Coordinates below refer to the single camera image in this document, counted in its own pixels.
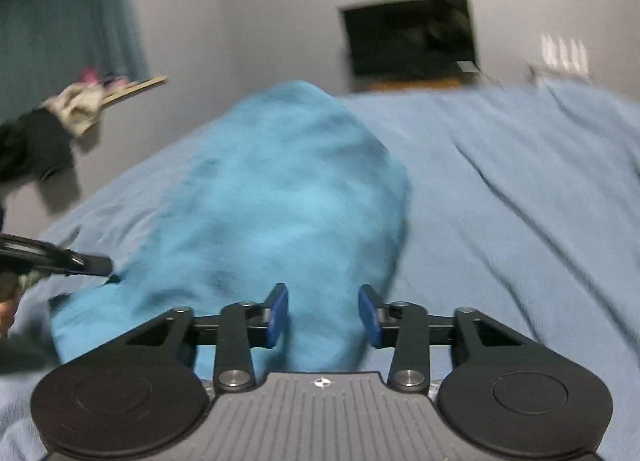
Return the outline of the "person's left hand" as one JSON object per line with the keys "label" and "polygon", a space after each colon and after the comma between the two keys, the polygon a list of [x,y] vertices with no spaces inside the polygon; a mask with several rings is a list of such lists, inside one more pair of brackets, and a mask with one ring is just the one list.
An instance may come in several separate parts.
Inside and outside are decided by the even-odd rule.
{"label": "person's left hand", "polygon": [[20,303],[21,291],[16,288],[11,296],[0,303],[0,337],[5,339],[11,329],[18,304]]}

